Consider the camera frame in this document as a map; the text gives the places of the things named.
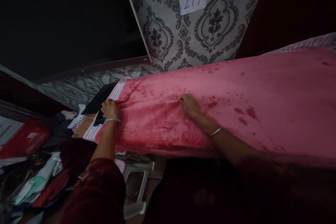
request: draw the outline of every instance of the silver bangle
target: silver bangle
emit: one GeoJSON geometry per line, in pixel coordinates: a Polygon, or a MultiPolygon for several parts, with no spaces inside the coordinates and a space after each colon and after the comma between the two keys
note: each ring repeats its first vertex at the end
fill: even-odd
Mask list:
{"type": "Polygon", "coordinates": [[[219,127],[214,133],[212,133],[209,137],[212,137],[213,135],[217,134],[218,131],[220,131],[222,129],[222,127],[219,127]]]}
{"type": "Polygon", "coordinates": [[[108,119],[105,120],[105,123],[107,123],[108,121],[118,121],[118,122],[120,122],[120,119],[119,118],[114,118],[114,117],[108,118],[108,119]]]}

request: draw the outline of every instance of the clothing pile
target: clothing pile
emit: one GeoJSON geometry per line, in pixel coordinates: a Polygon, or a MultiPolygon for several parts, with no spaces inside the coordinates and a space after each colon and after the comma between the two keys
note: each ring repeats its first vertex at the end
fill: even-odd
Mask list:
{"type": "Polygon", "coordinates": [[[44,218],[86,169],[97,145],[71,138],[69,115],[47,122],[51,137],[33,155],[0,159],[0,223],[17,223],[27,212],[44,218]]]}

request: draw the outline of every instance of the pink blanket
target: pink blanket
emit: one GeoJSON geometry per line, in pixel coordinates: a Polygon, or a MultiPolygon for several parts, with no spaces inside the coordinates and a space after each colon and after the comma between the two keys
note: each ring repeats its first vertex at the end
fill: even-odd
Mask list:
{"type": "MultiPolygon", "coordinates": [[[[249,145],[285,161],[336,166],[336,52],[305,48],[121,80],[117,151],[166,157],[220,154],[183,112],[202,111],[249,145]]],[[[99,142],[102,126],[84,138],[99,142]]]]}

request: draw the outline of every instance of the wallpaper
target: wallpaper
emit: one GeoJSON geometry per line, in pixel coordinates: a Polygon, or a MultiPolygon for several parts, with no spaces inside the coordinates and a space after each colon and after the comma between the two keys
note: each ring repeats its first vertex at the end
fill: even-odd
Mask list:
{"type": "Polygon", "coordinates": [[[232,60],[258,0],[207,0],[204,9],[180,15],[179,0],[132,0],[153,62],[35,85],[4,66],[0,70],[41,93],[78,110],[99,89],[125,76],[232,60]]]}

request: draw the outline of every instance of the hand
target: hand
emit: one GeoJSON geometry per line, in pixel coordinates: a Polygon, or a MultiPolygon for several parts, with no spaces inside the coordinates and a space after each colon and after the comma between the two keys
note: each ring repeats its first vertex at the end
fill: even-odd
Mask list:
{"type": "Polygon", "coordinates": [[[113,100],[107,99],[101,105],[103,107],[100,110],[104,113],[106,119],[119,118],[119,109],[113,100]]]}
{"type": "Polygon", "coordinates": [[[191,120],[196,120],[199,116],[203,115],[200,105],[192,94],[183,94],[180,96],[179,101],[183,105],[183,110],[191,120]]]}

